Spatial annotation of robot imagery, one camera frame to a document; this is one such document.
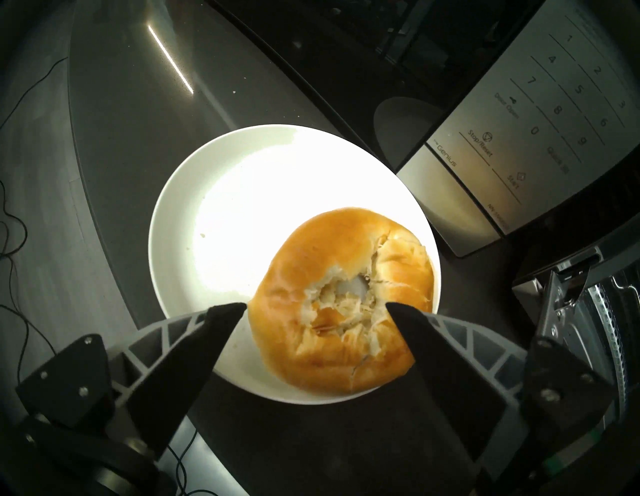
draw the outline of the wire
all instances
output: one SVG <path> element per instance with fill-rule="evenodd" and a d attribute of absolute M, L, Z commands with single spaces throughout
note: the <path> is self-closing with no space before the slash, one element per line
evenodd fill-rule
<path fill-rule="evenodd" d="M 9 212 L 6 211 L 6 189 L 4 188 L 4 182 L 2 182 L 0 180 L 0 186 L 2 186 L 2 193 L 3 193 L 3 201 L 2 201 L 2 211 L 4 212 L 4 215 L 6 215 L 7 217 L 10 217 L 14 220 L 17 220 L 20 224 L 22 224 L 22 228 L 24 229 L 24 239 L 22 240 L 22 242 L 18 245 L 18 248 L 11 250 L 10 252 L 6 252 L 6 245 L 9 243 L 9 227 L 7 226 L 7 224 L 4 224 L 4 226 L 6 227 L 6 241 L 4 242 L 4 248 L 2 250 L 2 253 L 0 253 L 0 260 L 3 257 L 8 257 L 9 255 L 13 255 L 14 253 L 17 253 L 20 251 L 20 249 L 24 246 L 24 243 L 27 242 L 27 236 L 28 231 L 27 231 L 27 226 L 24 222 L 22 222 L 22 219 L 16 217 L 13 214 L 10 214 Z"/>
<path fill-rule="evenodd" d="M 178 496 L 182 496 L 184 494 L 184 492 L 186 491 L 186 484 L 187 484 L 187 469 L 184 468 L 184 464 L 181 462 L 180 458 L 178 457 L 178 455 L 176 455 L 175 451 L 171 448 L 171 446 L 168 447 L 169 451 L 171 452 L 171 454 L 173 455 L 173 457 L 178 461 L 178 465 L 175 466 L 176 469 L 176 474 L 177 474 L 177 470 L 178 467 L 180 467 L 182 469 L 182 476 L 184 478 L 184 486 L 180 483 L 180 479 L 178 476 L 175 477 L 175 481 L 178 483 L 178 487 L 180 488 L 180 494 Z"/>
<path fill-rule="evenodd" d="M 3 120 L 2 124 L 0 124 L 0 131 L 2 130 L 2 128 L 4 127 L 6 122 L 9 120 L 9 118 L 13 115 L 13 112 L 15 112 L 15 110 L 18 108 L 18 105 L 20 105 L 20 102 L 22 102 L 24 97 L 33 88 L 35 88 L 39 83 L 44 81 L 44 79 L 46 79 L 46 77 L 49 74 L 51 74 L 51 71 L 53 71 L 53 69 L 54 69 L 54 67 L 56 65 L 61 63 L 63 60 L 66 60 L 67 58 L 68 57 L 62 57 L 60 60 L 54 62 L 54 64 L 49 69 L 49 71 L 44 76 L 42 76 L 39 80 L 37 80 L 35 83 L 33 83 L 29 87 L 29 89 L 27 89 L 22 94 L 20 99 L 14 105 L 13 109 L 9 112 L 9 115 L 7 115 L 7 117 Z M 18 247 L 14 248 L 10 252 L 8 252 L 8 251 L 6 251 L 6 247 L 9 244 L 9 237 L 10 237 L 9 226 L 6 224 L 6 222 L 0 221 L 0 223 L 2 223 L 2 225 L 4 225 L 4 229 L 6 230 L 6 239 L 4 240 L 3 249 L 0 252 L 0 260 L 6 258 L 6 259 L 9 259 L 9 261 L 11 262 L 11 268 L 9 270 L 9 297 L 11 298 L 11 304 L 13 305 L 13 309 L 11 309 L 10 307 L 7 307 L 6 305 L 2 305 L 2 304 L 0 304 L 0 308 L 3 308 L 5 310 L 11 312 L 13 315 L 21 318 L 22 322 L 24 322 L 24 328 L 25 328 L 24 341 L 22 342 L 22 348 L 20 349 L 20 357 L 18 358 L 18 368 L 17 368 L 17 371 L 16 371 L 16 375 L 18 377 L 18 384 L 19 384 L 20 383 L 20 370 L 22 369 L 22 359 L 24 358 L 24 353 L 25 353 L 25 351 L 27 349 L 27 344 L 29 342 L 29 326 L 32 327 L 33 330 L 36 331 L 41 336 L 41 338 L 43 338 L 44 341 L 46 341 L 46 343 L 49 345 L 49 348 L 51 349 L 51 352 L 54 355 L 57 355 L 57 353 L 56 353 L 55 348 L 51 344 L 51 342 L 47 339 L 47 337 L 22 313 L 22 310 L 20 309 L 19 295 L 16 295 L 15 300 L 13 299 L 13 289 L 12 289 L 11 281 L 12 281 L 12 276 L 13 276 L 13 272 L 14 272 L 14 269 L 15 269 L 15 277 L 16 277 L 16 282 L 17 282 L 17 280 L 18 280 L 18 270 L 16 268 L 15 262 L 12 259 L 12 255 L 15 255 L 16 253 L 18 253 L 20 251 L 20 249 L 24 246 L 24 244 L 27 242 L 27 238 L 29 237 L 29 231 L 27 229 L 27 225 L 22 221 L 22 219 L 20 219 L 19 217 L 16 217 L 15 215 L 9 213 L 6 210 L 6 189 L 4 188 L 4 182 L 2 182 L 1 180 L 0 180 L 0 186 L 2 186 L 2 192 L 3 192 L 2 210 L 3 210 L 4 214 L 7 217 L 10 217 L 11 219 L 13 219 L 13 220 L 17 221 L 18 223 L 20 223 L 20 225 L 22 225 L 22 229 L 24 231 L 24 237 L 22 238 L 22 241 L 20 242 Z"/>
<path fill-rule="evenodd" d="M 195 491 L 191 491 L 190 493 L 187 493 L 186 496 L 191 496 L 192 494 L 198 494 L 198 493 L 213 494 L 213 496 L 218 496 L 216 493 L 214 493 L 213 491 L 209 491 L 208 489 L 196 489 Z"/>
<path fill-rule="evenodd" d="M 208 489 L 196 489 L 194 491 L 191 492 L 187 492 L 187 470 L 186 468 L 184 468 L 184 464 L 182 462 L 182 459 L 184 458 L 184 455 L 187 453 L 187 451 L 189 451 L 189 448 L 191 447 L 191 445 L 193 444 L 193 442 L 195 441 L 196 436 L 198 435 L 198 431 L 194 431 L 193 432 L 193 436 L 191 437 L 191 441 L 189 441 L 189 443 L 187 444 L 187 447 L 182 451 L 182 454 L 180 456 L 178 456 L 175 451 L 171 448 L 171 446 L 169 446 L 169 451 L 171 452 L 171 454 L 173 455 L 173 457 L 178 461 L 178 464 L 175 466 L 175 480 L 178 483 L 178 487 L 180 488 L 180 493 L 177 496 L 191 496 L 192 494 L 212 494 L 213 496 L 218 496 L 216 493 L 214 493 L 213 491 L 209 491 Z M 182 475 L 184 478 L 184 484 L 182 484 L 180 482 L 180 477 L 179 477 L 179 472 L 178 469 L 182 469 Z"/>
<path fill-rule="evenodd" d="M 53 70 L 53 68 L 58 65 L 60 62 L 62 62 L 63 60 L 66 60 L 68 57 L 62 57 L 60 60 L 58 60 L 57 62 L 54 63 L 54 65 L 51 66 L 51 68 L 49 69 L 49 72 L 46 73 L 44 76 L 42 76 L 39 80 L 37 80 L 35 83 L 33 83 L 31 85 L 31 87 L 25 91 L 22 96 L 20 97 L 20 100 L 18 100 L 18 103 L 16 103 L 15 107 L 13 107 L 13 110 L 11 110 L 9 112 L 9 115 L 5 118 L 5 120 L 3 120 L 2 124 L 0 124 L 0 129 L 3 128 L 3 126 L 6 124 L 6 122 L 9 120 L 9 118 L 13 115 L 13 112 L 15 112 L 15 110 L 18 108 L 18 105 L 20 105 L 20 102 L 22 102 L 22 99 L 27 95 L 27 93 L 29 93 L 33 88 L 35 88 L 35 86 L 40 83 L 41 81 L 43 81 L 49 74 L 51 74 L 51 71 Z"/>

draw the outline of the bagel crust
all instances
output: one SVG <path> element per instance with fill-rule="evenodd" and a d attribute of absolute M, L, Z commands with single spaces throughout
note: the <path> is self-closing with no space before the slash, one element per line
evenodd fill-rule
<path fill-rule="evenodd" d="M 369 286 L 363 298 L 341 292 L 358 276 Z M 385 304 L 430 312 L 433 281 L 425 248 L 400 224 L 365 209 L 326 212 L 298 227 L 271 261 L 248 304 L 253 338 L 269 370 L 300 389 L 381 386 L 414 362 Z"/>

